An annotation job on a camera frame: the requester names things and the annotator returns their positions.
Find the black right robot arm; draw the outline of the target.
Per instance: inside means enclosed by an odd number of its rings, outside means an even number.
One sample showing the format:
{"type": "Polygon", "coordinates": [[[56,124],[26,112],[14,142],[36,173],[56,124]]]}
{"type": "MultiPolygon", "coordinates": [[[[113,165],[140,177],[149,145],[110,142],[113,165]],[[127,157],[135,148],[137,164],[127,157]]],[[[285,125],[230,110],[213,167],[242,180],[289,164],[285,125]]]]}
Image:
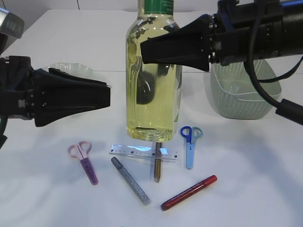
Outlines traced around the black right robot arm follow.
{"type": "Polygon", "coordinates": [[[221,0],[215,14],[203,14],[188,25],[141,43],[145,64],[176,64],[209,71],[210,63],[226,66],[246,61],[259,8],[253,58],[269,59],[303,52],[303,3],[300,0],[256,0],[239,4],[221,0]]]}

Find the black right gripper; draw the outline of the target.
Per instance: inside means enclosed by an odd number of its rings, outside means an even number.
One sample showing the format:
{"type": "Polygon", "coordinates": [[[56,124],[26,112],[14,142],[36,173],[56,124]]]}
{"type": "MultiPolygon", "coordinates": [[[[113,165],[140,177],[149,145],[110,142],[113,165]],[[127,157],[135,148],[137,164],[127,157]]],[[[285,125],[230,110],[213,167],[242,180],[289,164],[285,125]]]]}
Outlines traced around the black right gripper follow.
{"type": "Polygon", "coordinates": [[[210,63],[224,66],[252,58],[288,55],[287,6],[279,0],[218,1],[217,13],[140,44],[143,63],[176,64],[205,72],[210,63]]]}

